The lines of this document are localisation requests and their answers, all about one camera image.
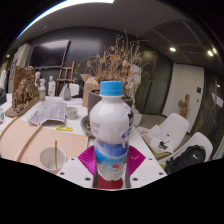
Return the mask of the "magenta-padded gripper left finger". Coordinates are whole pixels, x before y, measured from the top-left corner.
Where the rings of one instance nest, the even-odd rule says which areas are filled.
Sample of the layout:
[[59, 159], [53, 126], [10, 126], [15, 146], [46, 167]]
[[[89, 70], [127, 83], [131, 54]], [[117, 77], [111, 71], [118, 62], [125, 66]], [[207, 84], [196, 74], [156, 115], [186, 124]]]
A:
[[92, 188], [96, 174], [94, 147], [90, 146], [78, 157], [71, 157], [57, 173], [57, 176], [84, 188]]

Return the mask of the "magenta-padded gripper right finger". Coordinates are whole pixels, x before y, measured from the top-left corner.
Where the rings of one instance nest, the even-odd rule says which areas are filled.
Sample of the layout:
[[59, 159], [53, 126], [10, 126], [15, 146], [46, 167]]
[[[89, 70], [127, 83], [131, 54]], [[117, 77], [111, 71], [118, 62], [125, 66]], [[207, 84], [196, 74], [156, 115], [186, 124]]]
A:
[[166, 176], [153, 156], [144, 156], [133, 146], [129, 147], [126, 167], [126, 187], [140, 188]]

